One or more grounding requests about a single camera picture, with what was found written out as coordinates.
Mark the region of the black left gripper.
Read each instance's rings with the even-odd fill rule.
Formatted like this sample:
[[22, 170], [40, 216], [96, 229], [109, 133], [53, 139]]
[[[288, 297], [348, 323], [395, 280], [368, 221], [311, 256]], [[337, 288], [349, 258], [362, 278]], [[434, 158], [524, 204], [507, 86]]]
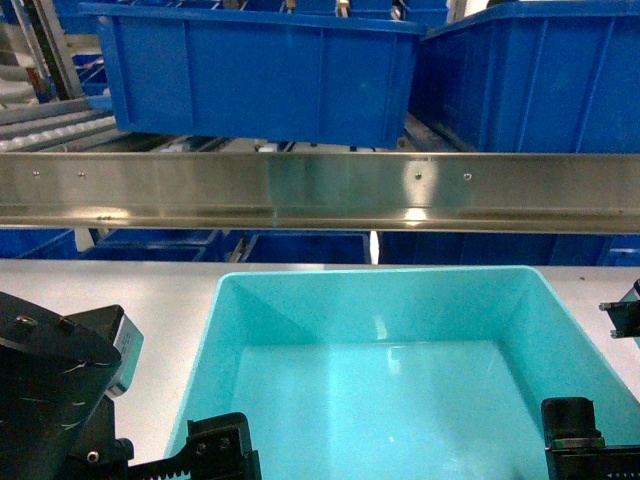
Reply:
[[1, 476], [124, 479], [134, 456], [115, 435], [107, 388], [124, 309], [62, 315], [1, 295]]

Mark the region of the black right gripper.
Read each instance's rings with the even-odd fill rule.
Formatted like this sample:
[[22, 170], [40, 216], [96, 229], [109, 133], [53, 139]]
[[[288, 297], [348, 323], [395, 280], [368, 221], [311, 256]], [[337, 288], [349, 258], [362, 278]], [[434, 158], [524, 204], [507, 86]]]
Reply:
[[[613, 339], [639, 338], [639, 280], [617, 302], [603, 302]], [[596, 428], [593, 402], [554, 397], [541, 402], [545, 459], [551, 479], [637, 479], [639, 447], [608, 445]]]

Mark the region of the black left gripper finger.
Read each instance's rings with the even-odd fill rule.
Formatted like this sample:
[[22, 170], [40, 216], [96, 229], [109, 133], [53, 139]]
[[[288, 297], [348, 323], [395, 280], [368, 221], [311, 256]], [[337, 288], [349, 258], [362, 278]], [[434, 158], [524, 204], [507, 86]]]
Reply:
[[259, 453], [240, 412], [187, 421], [183, 448], [174, 456], [128, 468], [129, 479], [260, 479]]

